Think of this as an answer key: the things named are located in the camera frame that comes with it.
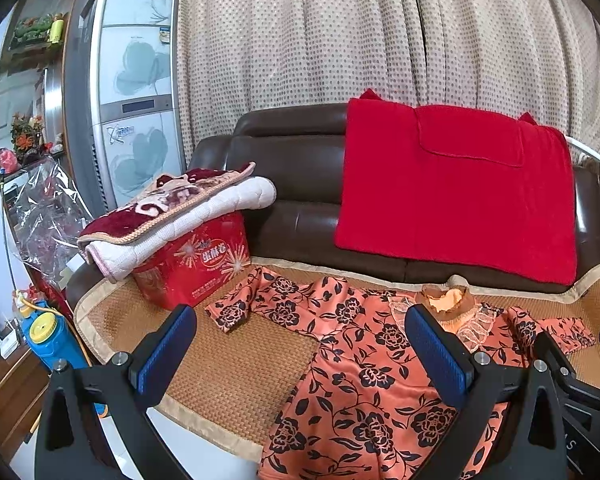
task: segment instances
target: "sofa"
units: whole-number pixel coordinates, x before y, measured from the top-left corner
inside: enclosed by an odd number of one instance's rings
[[[237,169],[255,161],[254,174],[273,181],[270,207],[245,211],[251,254],[349,270],[403,283],[444,283],[453,274],[478,286],[560,293],[568,287],[538,283],[485,267],[391,258],[342,250],[333,243],[342,192],[346,104],[272,108],[247,113],[230,136],[203,139],[190,167]],[[577,279],[600,263],[600,172],[575,167]],[[72,308],[102,279],[93,265],[69,280]]]

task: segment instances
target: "beige curtain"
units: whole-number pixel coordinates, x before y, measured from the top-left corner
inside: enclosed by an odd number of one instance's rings
[[[600,28],[580,0],[181,0],[178,26],[187,156],[250,110],[366,88],[529,111],[600,153]]]

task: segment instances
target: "orange flower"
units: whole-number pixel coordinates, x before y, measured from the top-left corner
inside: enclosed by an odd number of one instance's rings
[[[26,135],[20,135],[16,137],[16,147],[21,150],[26,150],[33,146],[33,139],[31,137],[27,137]]]

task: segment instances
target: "clear plastic wrap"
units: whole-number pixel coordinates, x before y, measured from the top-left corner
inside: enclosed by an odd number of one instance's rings
[[[46,156],[29,170],[14,204],[17,254],[24,264],[39,270],[58,287],[60,273],[78,252],[77,239],[93,221],[74,181]]]

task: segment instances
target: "sofa mat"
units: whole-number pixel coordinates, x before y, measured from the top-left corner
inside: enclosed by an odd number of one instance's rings
[[[254,263],[266,265],[297,283],[311,283],[330,274],[345,277],[356,287],[402,290],[421,287],[284,260],[254,258]],[[228,335],[218,330],[202,308],[227,293],[250,269],[196,306],[196,337],[157,409],[216,446],[259,462],[261,443],[318,343],[260,316],[251,316],[247,323]],[[462,282],[466,284],[462,277],[452,276],[447,284]],[[590,270],[563,294],[474,286],[470,286],[470,290],[481,301],[494,306],[520,306],[535,318],[582,317],[595,334],[600,330],[600,266]],[[101,362],[106,362],[117,351],[131,352],[144,335],[156,330],[167,316],[167,311],[142,297],[132,278],[117,284],[101,281],[75,309],[78,331]],[[574,352],[569,359],[578,378],[600,388],[599,343]]]

